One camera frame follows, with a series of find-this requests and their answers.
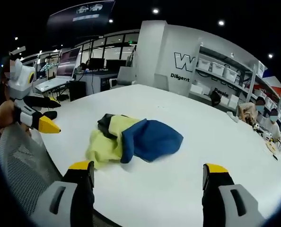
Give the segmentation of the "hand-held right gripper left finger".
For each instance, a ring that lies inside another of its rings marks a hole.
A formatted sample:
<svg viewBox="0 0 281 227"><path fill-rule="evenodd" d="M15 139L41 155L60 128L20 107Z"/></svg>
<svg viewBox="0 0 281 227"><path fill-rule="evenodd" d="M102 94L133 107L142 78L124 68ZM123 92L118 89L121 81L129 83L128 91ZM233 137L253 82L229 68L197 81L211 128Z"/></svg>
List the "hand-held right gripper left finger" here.
<svg viewBox="0 0 281 227"><path fill-rule="evenodd" d="M38 227L92 227L94 162L72 164L60 181L53 182L38 198Z"/></svg>

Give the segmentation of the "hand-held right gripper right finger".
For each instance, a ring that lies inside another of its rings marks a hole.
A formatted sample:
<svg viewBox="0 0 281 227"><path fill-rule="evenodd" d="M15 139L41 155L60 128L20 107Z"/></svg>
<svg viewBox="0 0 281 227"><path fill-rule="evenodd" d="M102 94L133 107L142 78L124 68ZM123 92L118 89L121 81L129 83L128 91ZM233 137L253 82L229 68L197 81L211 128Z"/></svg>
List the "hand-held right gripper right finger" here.
<svg viewBox="0 0 281 227"><path fill-rule="evenodd" d="M224 167L203 165L202 190L204 227L260 227L265 222L257 200Z"/></svg>

